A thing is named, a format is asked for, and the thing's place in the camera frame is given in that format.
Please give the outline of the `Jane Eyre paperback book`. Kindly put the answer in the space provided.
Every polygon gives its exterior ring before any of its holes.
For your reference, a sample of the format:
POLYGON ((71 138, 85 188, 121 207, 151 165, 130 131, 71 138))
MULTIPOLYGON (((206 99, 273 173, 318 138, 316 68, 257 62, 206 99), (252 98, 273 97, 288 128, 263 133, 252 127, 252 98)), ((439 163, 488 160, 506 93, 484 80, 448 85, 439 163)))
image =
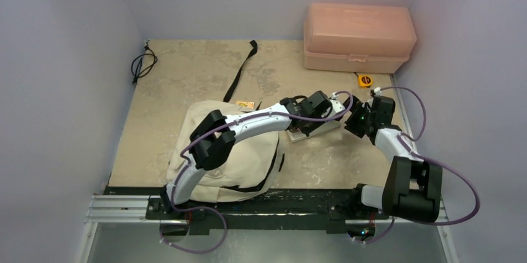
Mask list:
POLYGON ((305 120, 294 120, 293 128, 289 128, 285 131, 292 143, 296 143, 311 136, 317 136, 332 130, 335 130, 341 126, 341 123, 337 120, 326 121, 326 122, 313 122, 305 120))

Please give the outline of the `beige canvas backpack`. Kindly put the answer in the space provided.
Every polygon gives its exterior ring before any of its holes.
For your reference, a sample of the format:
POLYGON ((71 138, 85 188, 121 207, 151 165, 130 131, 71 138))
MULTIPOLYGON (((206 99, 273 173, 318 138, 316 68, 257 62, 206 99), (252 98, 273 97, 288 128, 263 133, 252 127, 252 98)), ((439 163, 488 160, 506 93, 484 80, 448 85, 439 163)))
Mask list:
MULTIPOLYGON (((166 179, 176 179, 185 160, 180 152, 190 143, 189 136, 209 112, 223 114, 251 112, 247 106, 232 104, 230 100, 240 80, 242 67, 222 101, 199 101, 192 104, 183 120, 175 150, 168 164, 166 179)), ((285 159, 285 145, 279 132, 269 132, 237 143, 225 164, 206 172, 193 189, 190 200, 207 203, 244 201, 265 193, 274 182, 285 159)))

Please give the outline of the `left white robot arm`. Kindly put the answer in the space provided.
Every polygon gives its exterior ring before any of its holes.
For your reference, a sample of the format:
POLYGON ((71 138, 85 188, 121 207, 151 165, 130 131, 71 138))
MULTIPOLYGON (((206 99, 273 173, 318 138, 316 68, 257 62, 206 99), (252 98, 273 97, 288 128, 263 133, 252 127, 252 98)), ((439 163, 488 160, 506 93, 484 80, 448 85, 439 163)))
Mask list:
POLYGON ((265 193, 285 159, 282 134, 308 137, 327 124, 339 124, 347 109, 347 102, 322 91, 256 111, 219 101, 193 104, 169 163, 161 211, 177 219, 190 200, 229 203, 265 193))

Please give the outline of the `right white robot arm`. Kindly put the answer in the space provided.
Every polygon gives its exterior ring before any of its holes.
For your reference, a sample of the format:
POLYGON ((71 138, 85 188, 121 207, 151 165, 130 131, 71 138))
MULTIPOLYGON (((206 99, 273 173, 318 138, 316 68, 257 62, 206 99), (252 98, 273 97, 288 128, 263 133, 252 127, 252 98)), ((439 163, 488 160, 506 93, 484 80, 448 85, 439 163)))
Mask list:
POLYGON ((383 187, 356 186, 358 195, 349 200, 350 212, 363 218, 376 208, 390 216, 435 222, 440 210, 442 168, 418 158, 401 128, 392 124, 395 100, 374 96, 363 103, 353 98, 351 105, 345 129, 359 138, 367 136, 391 166, 383 187))

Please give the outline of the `yellow tape measure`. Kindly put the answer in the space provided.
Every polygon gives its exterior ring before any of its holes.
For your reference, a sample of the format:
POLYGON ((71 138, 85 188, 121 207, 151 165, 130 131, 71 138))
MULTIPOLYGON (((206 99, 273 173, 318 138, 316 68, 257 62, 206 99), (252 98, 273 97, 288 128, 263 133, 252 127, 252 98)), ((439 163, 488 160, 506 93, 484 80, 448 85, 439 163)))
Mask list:
POLYGON ((357 82, 361 88, 370 88, 373 85, 373 79, 369 75, 357 75, 357 82))

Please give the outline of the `pink plastic storage box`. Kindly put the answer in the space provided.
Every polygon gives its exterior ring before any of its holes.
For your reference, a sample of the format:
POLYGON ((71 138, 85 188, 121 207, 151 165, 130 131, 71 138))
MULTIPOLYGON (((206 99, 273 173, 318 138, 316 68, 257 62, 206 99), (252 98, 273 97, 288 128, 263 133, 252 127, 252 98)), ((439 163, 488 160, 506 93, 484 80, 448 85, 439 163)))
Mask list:
POLYGON ((405 7, 313 3, 303 27, 311 70, 395 73, 417 41, 405 7))

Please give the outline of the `orange banana picture card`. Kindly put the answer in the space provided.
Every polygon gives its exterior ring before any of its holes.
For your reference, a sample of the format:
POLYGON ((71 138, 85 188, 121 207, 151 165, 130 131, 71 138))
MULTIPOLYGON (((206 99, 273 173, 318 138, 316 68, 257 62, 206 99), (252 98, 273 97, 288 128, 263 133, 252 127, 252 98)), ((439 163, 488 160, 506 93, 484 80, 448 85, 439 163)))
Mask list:
POLYGON ((252 101, 236 101, 235 104, 243 108, 248 108, 251 110, 255 109, 255 103, 252 101))

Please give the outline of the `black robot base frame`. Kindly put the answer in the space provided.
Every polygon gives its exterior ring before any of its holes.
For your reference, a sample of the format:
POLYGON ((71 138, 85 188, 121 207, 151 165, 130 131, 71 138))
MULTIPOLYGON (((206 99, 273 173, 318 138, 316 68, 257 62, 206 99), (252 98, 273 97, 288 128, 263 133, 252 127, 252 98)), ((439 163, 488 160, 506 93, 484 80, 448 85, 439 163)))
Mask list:
POLYGON ((145 200, 140 213, 162 225, 183 223, 190 235, 207 235, 212 229, 305 230, 328 234, 350 232, 372 237, 376 221, 388 221, 379 210, 359 203, 356 189, 271 188, 253 199, 230 203, 187 201, 172 208, 160 195, 161 188, 106 187, 104 194, 127 200, 145 200))

